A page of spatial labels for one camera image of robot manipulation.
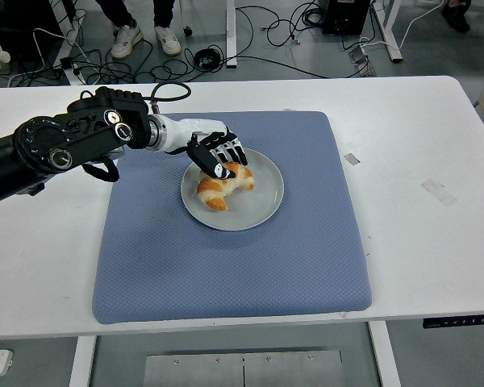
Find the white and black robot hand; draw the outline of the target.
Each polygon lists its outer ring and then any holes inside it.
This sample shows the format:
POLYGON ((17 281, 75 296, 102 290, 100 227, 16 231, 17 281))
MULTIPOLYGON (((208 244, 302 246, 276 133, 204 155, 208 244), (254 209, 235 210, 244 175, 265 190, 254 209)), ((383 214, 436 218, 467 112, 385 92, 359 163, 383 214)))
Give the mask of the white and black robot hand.
POLYGON ((168 154, 185 152, 208 176, 221 180, 235 177, 224 164, 234 161, 248 164, 245 150, 238 137, 222 122, 211 119, 172 120, 164 115, 155 116, 165 137, 158 150, 168 154))

